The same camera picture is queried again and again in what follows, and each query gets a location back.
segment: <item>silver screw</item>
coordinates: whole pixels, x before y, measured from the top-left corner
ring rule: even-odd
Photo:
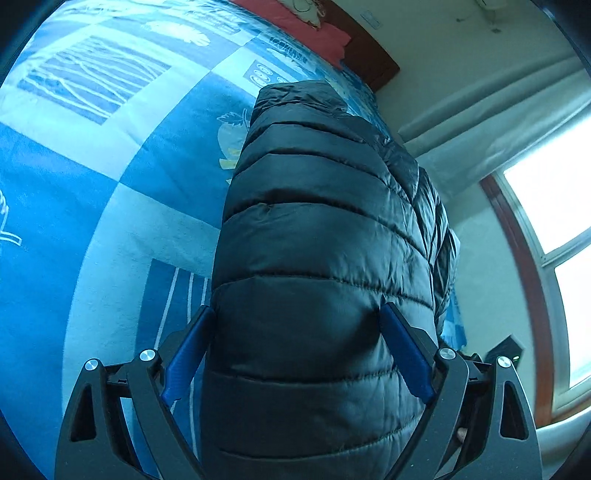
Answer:
[[[496,359],[496,362],[503,368],[509,368],[512,365],[511,360],[505,356],[500,356]]]
[[[96,367],[99,366],[99,361],[95,360],[94,358],[91,360],[88,360],[85,364],[84,364],[84,368],[86,368],[89,372],[92,372],[93,370],[96,369]]]
[[[143,362],[149,362],[150,360],[154,359],[156,356],[156,352],[153,350],[144,350],[140,353],[139,359]]]
[[[439,355],[445,360],[453,360],[456,357],[456,353],[451,348],[442,348],[439,350]]]

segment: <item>jacket sleeve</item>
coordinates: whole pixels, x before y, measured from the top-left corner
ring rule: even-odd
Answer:
[[[427,172],[423,168],[419,170],[419,185],[413,207],[433,276],[433,315],[437,337],[440,338],[456,279],[460,241],[449,226],[445,207]]]

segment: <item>white curtain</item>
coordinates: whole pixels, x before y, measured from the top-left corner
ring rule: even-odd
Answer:
[[[398,131],[449,200],[591,104],[591,78],[572,55],[505,71],[464,89]]]

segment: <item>white window frame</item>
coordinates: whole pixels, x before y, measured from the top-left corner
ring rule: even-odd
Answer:
[[[520,155],[512,164],[517,163],[523,158],[524,155]],[[497,171],[493,176],[509,203],[519,223],[519,227],[523,231],[542,284],[548,318],[550,319],[554,357],[554,395],[552,401],[552,417],[554,418],[591,398],[591,377],[587,377],[572,387],[570,386],[569,335],[562,295],[554,271],[558,265],[566,262],[591,245],[591,227],[561,247],[547,254],[544,253],[525,209],[505,178],[503,172],[507,168],[509,166],[504,166],[501,171]]]

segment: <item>window pane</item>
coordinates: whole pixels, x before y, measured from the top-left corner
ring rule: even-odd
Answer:
[[[556,267],[570,348],[570,386],[591,375],[591,246]]]
[[[586,119],[505,171],[545,253],[591,226],[589,137]]]

